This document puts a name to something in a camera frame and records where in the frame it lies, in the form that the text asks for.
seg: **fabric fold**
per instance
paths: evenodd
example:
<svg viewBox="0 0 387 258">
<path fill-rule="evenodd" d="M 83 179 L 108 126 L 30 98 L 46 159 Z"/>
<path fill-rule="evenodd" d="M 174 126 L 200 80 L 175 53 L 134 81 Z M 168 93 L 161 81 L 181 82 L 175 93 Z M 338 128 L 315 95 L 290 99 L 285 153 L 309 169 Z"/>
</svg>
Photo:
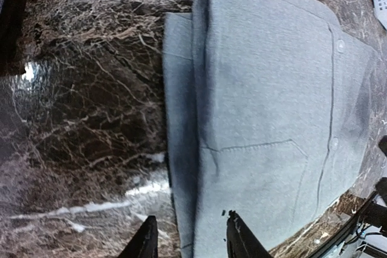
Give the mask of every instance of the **fabric fold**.
<svg viewBox="0 0 387 258">
<path fill-rule="evenodd" d="M 328 7 L 194 0 L 191 15 L 168 14 L 163 52 L 184 258 L 227 256 L 224 211 L 271 249 L 353 184 L 368 138 L 366 67 L 377 54 Z"/>
</svg>

